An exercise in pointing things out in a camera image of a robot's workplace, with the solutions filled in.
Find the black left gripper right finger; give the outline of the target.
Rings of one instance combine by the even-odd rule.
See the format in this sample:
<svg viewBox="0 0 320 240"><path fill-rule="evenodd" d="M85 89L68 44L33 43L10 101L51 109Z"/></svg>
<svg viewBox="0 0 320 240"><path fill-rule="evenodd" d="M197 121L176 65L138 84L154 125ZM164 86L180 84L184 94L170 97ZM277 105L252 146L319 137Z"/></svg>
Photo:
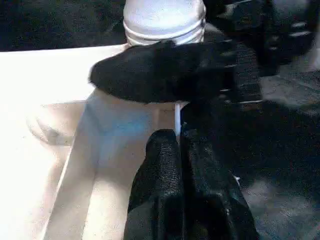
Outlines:
<svg viewBox="0 0 320 240"><path fill-rule="evenodd" d="M184 125L180 133L189 240L258 240L251 210L213 141Z"/></svg>

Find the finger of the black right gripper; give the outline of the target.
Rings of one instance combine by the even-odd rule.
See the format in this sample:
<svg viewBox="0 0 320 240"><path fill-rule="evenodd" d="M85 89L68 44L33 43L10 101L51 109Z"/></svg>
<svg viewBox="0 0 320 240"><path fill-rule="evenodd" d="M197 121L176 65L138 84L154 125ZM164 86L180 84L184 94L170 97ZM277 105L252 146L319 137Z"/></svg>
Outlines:
<svg viewBox="0 0 320 240"><path fill-rule="evenodd" d="M139 103L191 102L231 85L236 52L226 42L133 46L91 68L89 81L116 98Z"/></svg>

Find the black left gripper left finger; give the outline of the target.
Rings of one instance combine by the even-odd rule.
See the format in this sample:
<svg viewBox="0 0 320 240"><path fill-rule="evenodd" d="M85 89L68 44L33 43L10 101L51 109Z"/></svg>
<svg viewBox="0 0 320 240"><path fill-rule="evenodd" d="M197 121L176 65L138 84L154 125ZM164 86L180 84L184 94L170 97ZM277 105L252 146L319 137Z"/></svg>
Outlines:
<svg viewBox="0 0 320 240"><path fill-rule="evenodd" d="M125 240L182 240L184 186L180 148L171 129L155 131L132 182Z"/></svg>

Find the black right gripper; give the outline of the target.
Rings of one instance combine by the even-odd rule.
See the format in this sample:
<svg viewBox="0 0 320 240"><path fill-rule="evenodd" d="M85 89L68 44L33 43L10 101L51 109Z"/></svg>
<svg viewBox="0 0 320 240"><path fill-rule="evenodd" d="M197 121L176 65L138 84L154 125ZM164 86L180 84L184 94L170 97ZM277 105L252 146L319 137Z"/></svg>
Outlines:
<svg viewBox="0 0 320 240"><path fill-rule="evenodd" d="M220 53L226 104L252 109L261 104L261 77L307 53L316 37L317 0L207 0L206 20Z"/></svg>

